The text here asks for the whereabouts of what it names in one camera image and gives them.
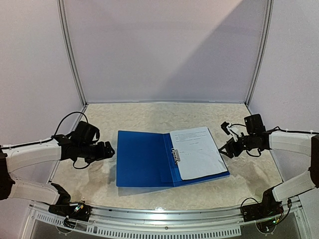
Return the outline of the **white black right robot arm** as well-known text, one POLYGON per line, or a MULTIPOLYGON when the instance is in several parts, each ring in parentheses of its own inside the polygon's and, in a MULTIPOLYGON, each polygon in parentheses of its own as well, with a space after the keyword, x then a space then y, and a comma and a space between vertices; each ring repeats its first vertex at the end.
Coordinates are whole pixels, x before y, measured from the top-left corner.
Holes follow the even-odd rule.
POLYGON ((259 114, 244 118, 243 124, 223 122, 230 139, 219 149, 228 158, 257 150, 256 157, 269 151, 283 182, 263 193, 258 213, 268 217, 284 199, 319 187, 319 134, 313 130, 266 129, 259 114))

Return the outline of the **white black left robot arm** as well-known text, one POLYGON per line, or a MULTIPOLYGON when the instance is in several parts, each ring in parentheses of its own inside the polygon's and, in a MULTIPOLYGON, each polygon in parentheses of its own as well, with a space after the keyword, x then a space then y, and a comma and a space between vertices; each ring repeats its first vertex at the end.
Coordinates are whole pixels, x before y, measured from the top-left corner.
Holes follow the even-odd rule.
POLYGON ((60 185, 41 184, 24 180, 13 173, 25 167, 51 161, 84 159, 87 165, 112 158, 115 154, 110 142, 100 141, 97 127, 80 121, 67 135, 53 136, 35 142, 4 145, 0 148, 0 198, 21 198, 54 205, 63 216, 74 212, 70 195, 60 185))

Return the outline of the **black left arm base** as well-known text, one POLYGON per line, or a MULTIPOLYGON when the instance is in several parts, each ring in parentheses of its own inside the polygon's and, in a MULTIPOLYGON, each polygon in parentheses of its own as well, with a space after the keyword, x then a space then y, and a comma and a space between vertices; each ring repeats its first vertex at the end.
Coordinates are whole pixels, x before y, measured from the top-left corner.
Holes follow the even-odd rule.
POLYGON ((49 206, 50 213, 84 222, 89 221, 93 207, 84 201, 71 202, 71 196, 65 189, 55 183, 51 183, 51 186, 57 190, 59 197, 54 205, 49 206))

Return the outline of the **blue plastic clip folder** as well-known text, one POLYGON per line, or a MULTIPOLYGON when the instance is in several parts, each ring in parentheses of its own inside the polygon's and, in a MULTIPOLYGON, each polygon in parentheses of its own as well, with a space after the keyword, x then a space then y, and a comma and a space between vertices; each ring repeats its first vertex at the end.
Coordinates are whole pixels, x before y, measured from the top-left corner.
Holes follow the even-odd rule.
POLYGON ((225 178, 208 176, 183 181, 171 149, 169 133, 119 131, 117 187, 171 188, 225 178))

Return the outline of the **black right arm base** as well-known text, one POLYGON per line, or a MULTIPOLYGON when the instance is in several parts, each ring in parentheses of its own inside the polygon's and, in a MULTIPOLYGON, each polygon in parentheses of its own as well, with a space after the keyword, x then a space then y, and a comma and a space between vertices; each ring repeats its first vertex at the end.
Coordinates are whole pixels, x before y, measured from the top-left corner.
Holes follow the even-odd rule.
POLYGON ((240 205, 240 212, 245 222, 256 221, 274 217, 280 214, 279 218, 276 219, 272 224, 277 225, 283 221, 290 213, 291 199, 288 199, 289 209, 284 215, 284 208, 282 201, 277 201, 272 192, 274 187, 267 189, 262 196, 262 201, 258 202, 254 198, 246 198, 240 205))

